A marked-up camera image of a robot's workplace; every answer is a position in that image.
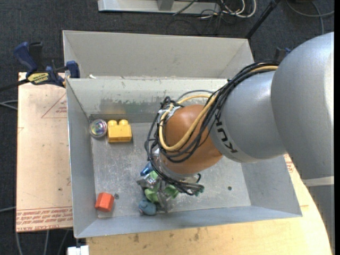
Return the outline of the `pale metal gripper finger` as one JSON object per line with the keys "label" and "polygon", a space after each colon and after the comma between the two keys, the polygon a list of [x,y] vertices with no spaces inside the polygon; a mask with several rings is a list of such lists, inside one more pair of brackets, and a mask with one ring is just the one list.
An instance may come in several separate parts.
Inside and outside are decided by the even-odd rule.
{"label": "pale metal gripper finger", "polygon": [[157,180],[152,178],[150,175],[146,175],[136,180],[136,183],[141,188],[154,188],[157,185]]}
{"label": "pale metal gripper finger", "polygon": [[162,211],[169,212],[172,208],[171,206],[171,200],[172,196],[166,192],[158,192],[158,202],[160,204],[160,207]]}

